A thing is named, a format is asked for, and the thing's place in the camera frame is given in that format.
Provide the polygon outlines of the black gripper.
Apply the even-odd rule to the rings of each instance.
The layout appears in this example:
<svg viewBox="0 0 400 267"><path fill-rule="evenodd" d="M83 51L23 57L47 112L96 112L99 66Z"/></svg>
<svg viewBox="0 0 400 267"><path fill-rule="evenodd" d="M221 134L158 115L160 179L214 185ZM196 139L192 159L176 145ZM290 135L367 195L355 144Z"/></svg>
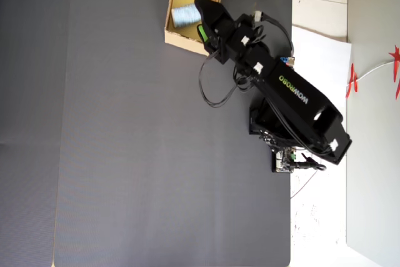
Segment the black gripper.
<svg viewBox="0 0 400 267"><path fill-rule="evenodd" d="M201 15L197 33L208 58L224 64L228 59L239 64L267 64L268 50L256 42L254 17L242 14L234 20L226 8L212 0L194 0Z"/></svg>

